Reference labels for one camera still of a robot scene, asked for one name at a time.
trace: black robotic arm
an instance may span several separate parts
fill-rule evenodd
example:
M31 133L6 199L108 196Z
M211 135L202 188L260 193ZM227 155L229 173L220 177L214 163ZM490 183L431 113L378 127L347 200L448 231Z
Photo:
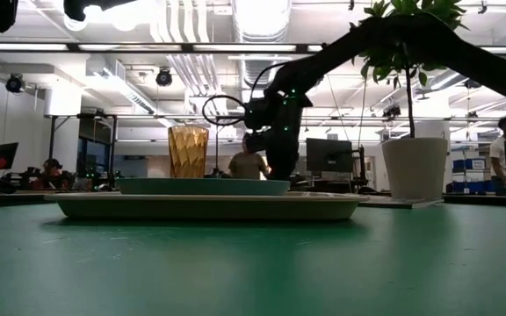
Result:
M506 96L506 60L466 43L436 17L424 13L368 18L321 52L287 62L264 91L264 98L244 105L243 121L255 131L246 135L247 146L250 151L266 150L273 179L286 180L295 168L302 109L312 106L306 92L329 71L365 50L400 43L412 61L444 65Z

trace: table surface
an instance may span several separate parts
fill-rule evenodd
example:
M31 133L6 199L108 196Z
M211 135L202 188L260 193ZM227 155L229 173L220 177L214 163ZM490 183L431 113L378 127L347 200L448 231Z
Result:
M506 315L506 208L119 223L0 207L0 316Z

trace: beige tray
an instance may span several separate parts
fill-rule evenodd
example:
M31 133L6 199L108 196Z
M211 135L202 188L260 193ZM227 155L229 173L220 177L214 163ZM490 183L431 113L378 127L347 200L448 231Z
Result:
M348 219L368 197L290 192L281 197L161 196L73 193L45 196L79 219Z

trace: amber glass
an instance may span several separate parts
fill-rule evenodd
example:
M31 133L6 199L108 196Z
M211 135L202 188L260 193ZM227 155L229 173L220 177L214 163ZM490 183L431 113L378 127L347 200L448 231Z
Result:
M204 177L208 130L197 126L169 128L171 177Z

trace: potted plant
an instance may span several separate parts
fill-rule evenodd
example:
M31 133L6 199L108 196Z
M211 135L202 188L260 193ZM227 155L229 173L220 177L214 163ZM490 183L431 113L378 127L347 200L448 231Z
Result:
M387 18L394 15L430 14L443 21L452 30L464 27L462 14L466 11L458 7L460 0L391 0L379 1L365 8L371 18ZM446 152L449 143L445 135L416 138L413 118L413 91L411 80L418 78L424 87L427 74L424 71L443 69L442 65L419 61L400 39L392 39L391 45L373 47L363 52L365 65L361 75L366 80L372 70L372 79L378 83L394 75L394 89L400 85L400 75L406 79L408 98L409 138L390 140L382 144L390 190L394 198L442 197Z

